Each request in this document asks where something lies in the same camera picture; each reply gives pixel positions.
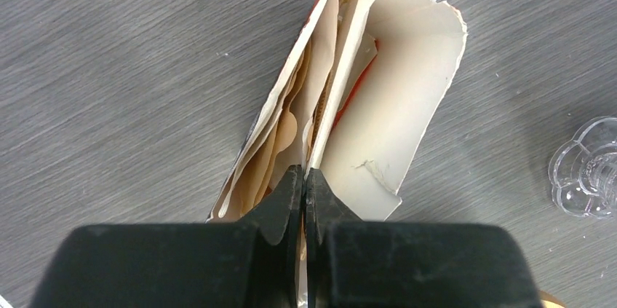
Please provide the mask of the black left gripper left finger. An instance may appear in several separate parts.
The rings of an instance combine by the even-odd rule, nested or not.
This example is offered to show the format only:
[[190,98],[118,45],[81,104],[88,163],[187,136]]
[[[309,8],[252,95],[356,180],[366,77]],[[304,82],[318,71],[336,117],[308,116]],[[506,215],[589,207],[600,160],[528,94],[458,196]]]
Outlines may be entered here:
[[295,307],[302,168],[237,221],[74,229],[32,307]]

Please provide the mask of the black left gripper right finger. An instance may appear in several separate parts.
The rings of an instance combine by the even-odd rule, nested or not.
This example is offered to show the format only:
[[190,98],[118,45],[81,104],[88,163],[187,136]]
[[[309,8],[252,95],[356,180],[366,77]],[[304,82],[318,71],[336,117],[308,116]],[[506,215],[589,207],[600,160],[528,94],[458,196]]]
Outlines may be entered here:
[[304,194],[310,307],[541,306],[505,229],[364,221],[316,169]]

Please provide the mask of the orange coffee filter box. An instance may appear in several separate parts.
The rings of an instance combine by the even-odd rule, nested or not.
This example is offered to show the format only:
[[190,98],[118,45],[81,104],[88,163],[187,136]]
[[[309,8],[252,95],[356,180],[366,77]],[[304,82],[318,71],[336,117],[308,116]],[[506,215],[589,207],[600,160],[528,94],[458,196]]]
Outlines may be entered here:
[[235,221],[262,201],[287,168],[320,170],[360,218],[387,219],[431,118],[463,56],[467,27],[446,1],[376,0],[317,168],[301,138],[311,116],[311,45],[327,0],[316,0],[208,215]]

